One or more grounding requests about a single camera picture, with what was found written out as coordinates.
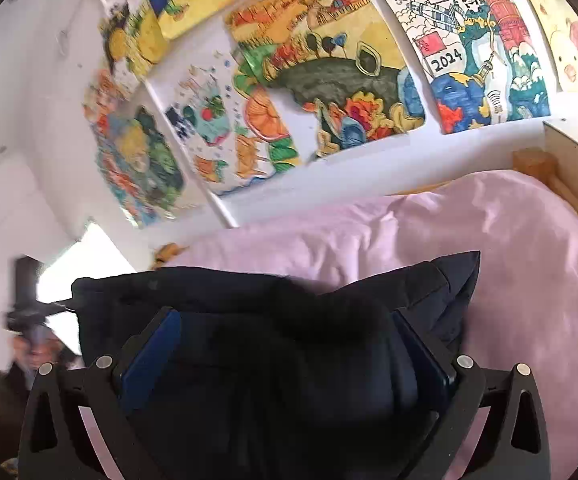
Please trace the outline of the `person's left hand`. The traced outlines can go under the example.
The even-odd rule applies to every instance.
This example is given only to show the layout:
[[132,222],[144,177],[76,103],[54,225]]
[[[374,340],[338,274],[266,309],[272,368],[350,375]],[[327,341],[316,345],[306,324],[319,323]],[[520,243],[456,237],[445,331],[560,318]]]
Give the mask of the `person's left hand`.
[[35,373],[44,363],[57,363],[65,349],[63,342],[51,331],[42,333],[33,341],[22,335],[11,339],[13,362],[25,373]]

